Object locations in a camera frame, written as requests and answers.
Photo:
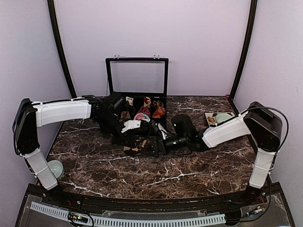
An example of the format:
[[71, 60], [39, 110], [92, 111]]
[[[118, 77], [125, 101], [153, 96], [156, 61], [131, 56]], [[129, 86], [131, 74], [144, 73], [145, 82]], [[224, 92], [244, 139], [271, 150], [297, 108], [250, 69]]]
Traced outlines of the brown argyle sock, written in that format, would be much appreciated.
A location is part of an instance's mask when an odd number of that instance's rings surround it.
[[138, 155], [145, 147], [147, 140], [137, 141], [135, 148], [124, 147], [123, 151], [127, 156], [134, 157]]

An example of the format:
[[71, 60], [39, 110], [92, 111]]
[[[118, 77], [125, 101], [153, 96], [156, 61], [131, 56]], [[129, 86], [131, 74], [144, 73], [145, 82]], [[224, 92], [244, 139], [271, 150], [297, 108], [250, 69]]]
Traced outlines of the maroon purple orange striped sock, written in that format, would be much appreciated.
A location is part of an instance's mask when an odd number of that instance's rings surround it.
[[151, 116], [153, 119], [160, 119], [166, 114], [166, 109], [164, 107], [159, 106], [157, 110]]

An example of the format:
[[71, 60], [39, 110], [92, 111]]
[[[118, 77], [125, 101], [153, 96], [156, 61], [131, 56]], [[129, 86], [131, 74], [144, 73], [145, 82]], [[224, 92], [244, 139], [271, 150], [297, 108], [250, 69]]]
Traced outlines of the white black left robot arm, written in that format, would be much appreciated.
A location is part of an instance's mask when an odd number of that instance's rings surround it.
[[14, 151], [25, 159], [56, 206], [63, 206], [67, 196], [56, 188], [58, 181], [41, 152], [37, 129], [58, 122], [93, 119], [103, 134], [112, 135], [114, 143], [135, 148], [136, 140], [131, 131], [138, 129], [141, 123], [139, 120], [120, 121], [126, 105], [125, 98], [117, 92], [107, 97], [88, 95], [48, 102], [34, 102], [28, 98], [21, 101], [12, 125]]

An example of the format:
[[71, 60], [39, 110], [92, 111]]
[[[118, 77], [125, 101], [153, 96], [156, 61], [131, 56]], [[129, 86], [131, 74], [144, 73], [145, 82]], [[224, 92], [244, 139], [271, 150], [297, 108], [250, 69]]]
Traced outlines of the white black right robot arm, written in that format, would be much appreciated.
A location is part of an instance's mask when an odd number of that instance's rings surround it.
[[242, 202], [252, 205], [260, 197], [260, 191], [274, 168], [276, 157], [286, 141], [282, 127], [289, 130], [286, 115], [278, 109], [252, 102], [248, 109], [236, 116], [197, 131], [188, 115], [179, 114], [171, 119], [175, 135], [154, 139], [147, 150], [154, 157], [187, 147], [191, 151], [204, 152], [228, 141], [249, 137], [255, 142], [256, 158], [249, 179], [249, 189], [242, 194]]

